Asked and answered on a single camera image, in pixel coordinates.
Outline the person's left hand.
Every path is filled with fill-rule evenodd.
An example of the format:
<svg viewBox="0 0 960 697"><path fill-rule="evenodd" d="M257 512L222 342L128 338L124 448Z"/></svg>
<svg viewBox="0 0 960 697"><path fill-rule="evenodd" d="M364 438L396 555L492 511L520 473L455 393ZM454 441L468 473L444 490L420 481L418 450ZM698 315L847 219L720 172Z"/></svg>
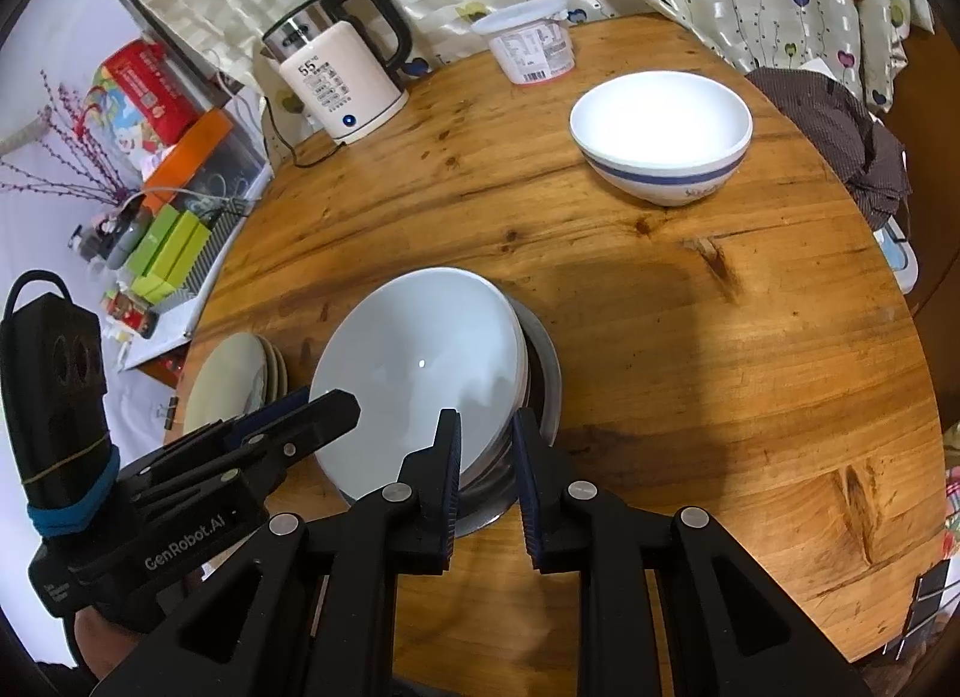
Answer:
<svg viewBox="0 0 960 697"><path fill-rule="evenodd" d="M117 626L94 608L76 612L73 632L80 655L96 679L109 676L143 640L141 633Z"/></svg>

